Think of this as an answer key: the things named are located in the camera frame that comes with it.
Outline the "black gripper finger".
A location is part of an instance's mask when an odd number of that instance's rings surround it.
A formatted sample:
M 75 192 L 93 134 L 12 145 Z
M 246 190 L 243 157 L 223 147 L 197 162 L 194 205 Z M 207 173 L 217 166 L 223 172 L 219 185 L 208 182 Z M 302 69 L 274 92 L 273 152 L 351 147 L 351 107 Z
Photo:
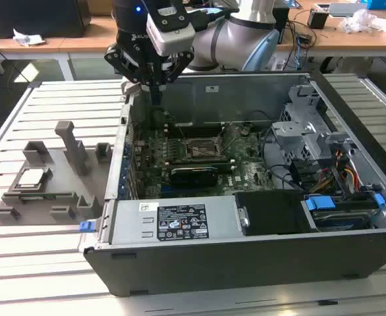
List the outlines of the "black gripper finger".
M 157 84 L 153 77 L 152 64 L 148 62 L 146 50 L 140 43 L 123 48 L 119 43 L 109 46 L 105 60 L 121 75 L 150 93 L 151 104 L 157 105 Z
M 194 50 L 190 48 L 188 51 L 182 51 L 169 55 L 167 57 L 159 57 L 155 62 L 155 104 L 161 105 L 162 92 L 166 85 L 173 83 L 183 70 L 192 62 L 194 58 Z

